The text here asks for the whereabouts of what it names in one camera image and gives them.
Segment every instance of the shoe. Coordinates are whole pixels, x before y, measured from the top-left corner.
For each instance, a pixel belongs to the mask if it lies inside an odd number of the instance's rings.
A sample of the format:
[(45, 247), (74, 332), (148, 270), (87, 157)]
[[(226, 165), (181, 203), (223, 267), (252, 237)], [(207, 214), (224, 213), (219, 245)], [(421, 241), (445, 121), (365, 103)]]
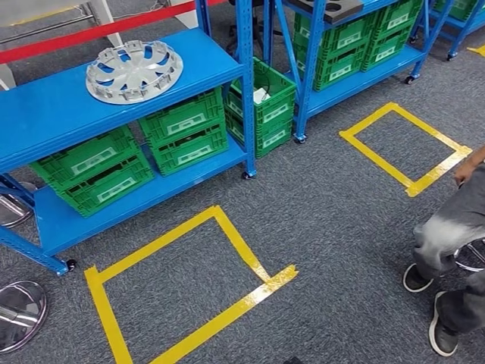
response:
[(429, 342), (441, 356), (452, 356), (458, 347), (458, 332), (446, 327), (441, 322), (437, 309), (438, 298), (446, 292), (439, 292), (434, 297), (434, 317), (429, 326)]
[(433, 283), (432, 279), (422, 277), (416, 263), (410, 265), (403, 276), (404, 288), (412, 293), (422, 292)]

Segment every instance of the shelf board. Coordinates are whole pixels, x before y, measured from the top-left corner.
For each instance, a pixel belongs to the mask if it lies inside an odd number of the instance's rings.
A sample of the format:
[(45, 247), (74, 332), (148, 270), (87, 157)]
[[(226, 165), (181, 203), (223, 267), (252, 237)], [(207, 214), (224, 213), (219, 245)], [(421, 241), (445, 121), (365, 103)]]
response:
[[(424, 57), (425, 54), (420, 50), (405, 45), (398, 55), (369, 71), (359, 71), (321, 91), (312, 89), (310, 92), (308, 118), (386, 79)], [(291, 73), (289, 73), (288, 77), (294, 79)]]
[[(431, 10), (430, 14), (435, 19), (440, 15), (440, 12), (435, 10)], [(463, 29), (465, 23), (465, 21), (455, 19), (454, 17), (450, 17), (450, 15), (447, 16), (445, 20), (445, 24), (450, 25), (456, 29)], [(477, 29), (483, 27), (483, 25), (485, 25), (485, 11), (480, 11), (474, 17), (474, 19), (471, 23), (471, 26), (468, 29), (467, 34), (473, 33)]]
[[(362, 8), (362, 10), (359, 11), (358, 13), (353, 14), (350, 17), (346, 17), (342, 21), (338, 21), (335, 24), (330, 24), (330, 23), (325, 22), (324, 29), (338, 27), (340, 24), (344, 24), (351, 20), (357, 19), (358, 17), (363, 17), (364, 15), (366, 15), (366, 14), (370, 14), (373, 11), (379, 10), (380, 8), (384, 8), (386, 6), (394, 4), (394, 2), (398, 2), (398, 0), (361, 0), (361, 1), (364, 4), (364, 8)], [(305, 17), (312, 17), (312, 13), (305, 11), (302, 8), (299, 8), (297, 3), (298, 3), (298, 0), (283, 0), (283, 4), (284, 6), (287, 6), (295, 12), (303, 15)]]
[(94, 99), (86, 65), (0, 93), (4, 132), (0, 173), (11, 171), (243, 75), (244, 66), (199, 28), (161, 39), (183, 61), (180, 78), (158, 97), (132, 105)]
[(228, 135), (229, 149), (181, 171), (155, 178), (88, 218), (69, 206), (51, 187), (34, 194), (41, 244), (48, 256), (66, 250), (161, 201), (243, 162), (246, 153)]

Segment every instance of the hand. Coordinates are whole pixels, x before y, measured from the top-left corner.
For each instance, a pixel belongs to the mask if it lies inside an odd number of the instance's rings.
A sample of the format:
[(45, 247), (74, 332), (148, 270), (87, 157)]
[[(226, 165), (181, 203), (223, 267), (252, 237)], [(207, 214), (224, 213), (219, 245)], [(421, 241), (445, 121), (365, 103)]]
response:
[(473, 165), (469, 160), (463, 162), (455, 172), (455, 182), (456, 185), (460, 186), (461, 184), (469, 180), (470, 177), (471, 177), (471, 173), (473, 173), (476, 167), (477, 166)]

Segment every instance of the person's leg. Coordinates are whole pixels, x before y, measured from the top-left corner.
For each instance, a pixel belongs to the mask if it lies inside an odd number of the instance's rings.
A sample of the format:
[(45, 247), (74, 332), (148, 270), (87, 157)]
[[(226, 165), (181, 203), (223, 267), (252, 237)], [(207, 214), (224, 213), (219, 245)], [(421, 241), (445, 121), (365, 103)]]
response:
[(472, 235), (474, 233), (469, 227), (442, 218), (438, 212), (426, 224), (416, 227), (415, 263), (404, 273), (404, 286), (413, 293), (422, 292), (434, 278), (456, 268), (453, 254), (469, 243)]
[(404, 276), (407, 290), (421, 292), (434, 278), (454, 269), (457, 249), (485, 237), (485, 164), (414, 234), (416, 264)]
[(459, 334), (483, 327), (485, 270), (469, 276), (464, 290), (437, 294), (429, 342), (440, 355), (451, 356), (456, 351)]
[(440, 297), (437, 309), (445, 326), (461, 334), (485, 327), (485, 270), (470, 275), (464, 290)]

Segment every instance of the yellow tape square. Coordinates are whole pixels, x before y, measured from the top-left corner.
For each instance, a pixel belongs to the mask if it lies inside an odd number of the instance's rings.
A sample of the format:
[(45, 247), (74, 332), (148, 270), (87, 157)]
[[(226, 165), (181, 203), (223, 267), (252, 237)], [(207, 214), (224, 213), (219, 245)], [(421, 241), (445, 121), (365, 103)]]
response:
[[(428, 133), (431, 137), (437, 138), (437, 140), (440, 140), (452, 149), (454, 149), (455, 152), (452, 155), (450, 155), (448, 158), (444, 159), (436, 167), (431, 169), (431, 171), (425, 174), (424, 176), (419, 178), (419, 180), (411, 180), (410, 178), (404, 175), (398, 168), (394, 167), (393, 165), (388, 163), (388, 161), (383, 159), (382, 157), (378, 155), (377, 153), (373, 151), (372, 149), (366, 146), (365, 144), (355, 137), (355, 135), (357, 135), (358, 133), (360, 133), (362, 130), (369, 127), (370, 125), (373, 124), (376, 121), (391, 111), (394, 111), (402, 116), (403, 118), (405, 118), (416, 125), (416, 127)], [(403, 184), (404, 187), (406, 187), (406, 192), (410, 197), (415, 197), (419, 193), (422, 193), (423, 190), (428, 188), (431, 184), (433, 184), (434, 181), (439, 179), (440, 176), (445, 174), (446, 172), (450, 171), (459, 161), (464, 159), (471, 152), (471, 150), (467, 146), (461, 146), (456, 142), (454, 142), (447, 137), (446, 135), (440, 133), (439, 131), (434, 129), (428, 124), (425, 123), (424, 121), (421, 121), (415, 115), (413, 115), (410, 112), (407, 111), (394, 102), (389, 102), (386, 105), (384, 105), (382, 108), (379, 108), (362, 121), (359, 121), (353, 127), (340, 131), (339, 135), (345, 139), (348, 143), (351, 143), (352, 146), (355, 146), (371, 161), (376, 163), (376, 165), (379, 165), (382, 169), (386, 171), (388, 174), (391, 174), (392, 177)]]
[(241, 258), (260, 278), (263, 284), (169, 348), (152, 361), (152, 364), (177, 362), (224, 329), (226, 326), (235, 322), (258, 303), (265, 300), (272, 293), (291, 281), (298, 273), (294, 265), (289, 265), (277, 275), (270, 277), (219, 206), (210, 207), (103, 271), (98, 272), (96, 266), (84, 271), (94, 306), (98, 311), (101, 324), (104, 328), (108, 343), (110, 345), (116, 363), (132, 364), (133, 360), (103, 284), (210, 218), (214, 218)]

